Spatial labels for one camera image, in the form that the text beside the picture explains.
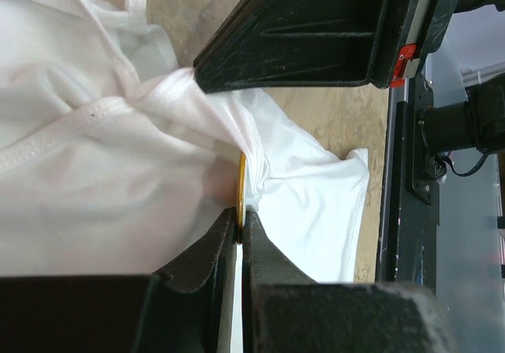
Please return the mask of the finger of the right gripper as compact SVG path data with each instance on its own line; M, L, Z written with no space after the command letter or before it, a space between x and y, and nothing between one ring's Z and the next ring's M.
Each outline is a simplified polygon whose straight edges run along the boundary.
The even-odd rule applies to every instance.
M389 0L240 0L193 61L206 93L387 83Z

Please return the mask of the white shirt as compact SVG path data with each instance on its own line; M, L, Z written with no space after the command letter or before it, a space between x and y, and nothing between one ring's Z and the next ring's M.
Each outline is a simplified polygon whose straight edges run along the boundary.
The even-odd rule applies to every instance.
M150 273L237 202L319 282L350 282L368 153L264 91L207 95L146 0L1 0L1 274Z

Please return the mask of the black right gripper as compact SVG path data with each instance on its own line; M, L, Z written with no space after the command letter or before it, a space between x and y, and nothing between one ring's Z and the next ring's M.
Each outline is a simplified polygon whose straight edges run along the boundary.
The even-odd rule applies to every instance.
M427 56L439 49L451 17L504 0L384 0L378 40L378 87L420 73Z

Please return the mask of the yellow pin brooch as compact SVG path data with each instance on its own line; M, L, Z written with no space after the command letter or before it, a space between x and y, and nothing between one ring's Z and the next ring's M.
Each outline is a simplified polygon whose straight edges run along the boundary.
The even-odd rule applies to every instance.
M247 174L247 159L242 153L239 159L238 166L238 182L237 182L237 226L241 231L245 222L246 205L245 205L245 188Z

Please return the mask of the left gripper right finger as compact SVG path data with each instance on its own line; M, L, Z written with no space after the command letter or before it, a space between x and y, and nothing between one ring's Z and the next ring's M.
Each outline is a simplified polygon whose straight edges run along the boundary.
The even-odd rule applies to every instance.
M452 352L443 307L413 284L318 284L248 212L242 232L246 352Z

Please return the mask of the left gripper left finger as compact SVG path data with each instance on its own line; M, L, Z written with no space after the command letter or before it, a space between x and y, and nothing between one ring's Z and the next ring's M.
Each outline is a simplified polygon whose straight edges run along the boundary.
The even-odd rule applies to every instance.
M236 212L150 274L4 277L4 352L228 352Z

